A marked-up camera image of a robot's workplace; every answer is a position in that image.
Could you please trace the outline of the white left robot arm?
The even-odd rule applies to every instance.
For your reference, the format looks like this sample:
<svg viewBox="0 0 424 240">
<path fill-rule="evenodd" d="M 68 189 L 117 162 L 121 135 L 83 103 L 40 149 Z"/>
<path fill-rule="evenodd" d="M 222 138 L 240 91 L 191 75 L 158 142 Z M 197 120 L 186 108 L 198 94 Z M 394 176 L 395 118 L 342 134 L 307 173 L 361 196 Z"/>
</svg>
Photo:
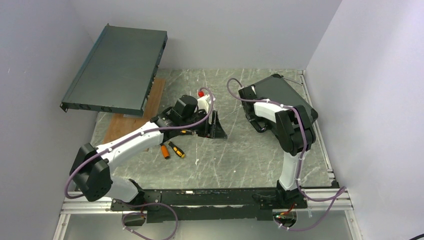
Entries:
<svg viewBox="0 0 424 240">
<path fill-rule="evenodd" d="M 187 132 L 202 138 L 226 139 L 227 134 L 214 110 L 214 101 L 215 97 L 209 94 L 198 99 L 183 95 L 174 106 L 133 132 L 98 146 L 83 145 L 71 167 L 70 180 L 89 202 L 109 197 L 123 201 L 131 210 L 139 209 L 144 203 L 145 191 L 132 179 L 114 176 L 115 169 L 140 151 Z"/>
</svg>

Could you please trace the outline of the black poker set case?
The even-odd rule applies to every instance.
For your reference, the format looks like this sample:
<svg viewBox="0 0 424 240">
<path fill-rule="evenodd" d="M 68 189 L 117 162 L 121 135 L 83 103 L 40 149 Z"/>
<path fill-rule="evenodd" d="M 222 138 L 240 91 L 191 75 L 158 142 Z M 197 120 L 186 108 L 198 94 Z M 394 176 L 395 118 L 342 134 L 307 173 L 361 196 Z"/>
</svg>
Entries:
<svg viewBox="0 0 424 240">
<path fill-rule="evenodd" d="M 283 79 L 283 76 L 275 73 L 260 81 L 250 84 L 238 90 L 239 97 L 242 99 L 270 99 L 271 101 L 288 106 L 304 106 L 309 120 L 313 124 L 318 119 L 318 112 Z M 252 102 L 242 102 L 246 119 L 253 128 L 263 133 L 267 130 L 277 134 L 277 126 L 274 122 L 266 120 L 263 117 L 256 116 L 254 104 Z"/>
</svg>

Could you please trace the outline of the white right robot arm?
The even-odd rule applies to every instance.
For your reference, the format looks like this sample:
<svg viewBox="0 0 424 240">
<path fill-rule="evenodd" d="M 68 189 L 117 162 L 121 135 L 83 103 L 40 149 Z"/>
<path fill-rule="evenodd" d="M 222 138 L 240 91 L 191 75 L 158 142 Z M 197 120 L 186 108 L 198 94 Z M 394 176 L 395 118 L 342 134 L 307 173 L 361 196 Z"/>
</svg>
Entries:
<svg viewBox="0 0 424 240">
<path fill-rule="evenodd" d="M 301 195 L 298 189 L 301 163 L 316 140 L 308 112 L 303 105 L 259 99 L 253 86 L 240 89 L 238 94 L 253 128 L 259 133 L 270 130 L 284 151 L 275 200 L 280 207 L 287 208 Z"/>
</svg>

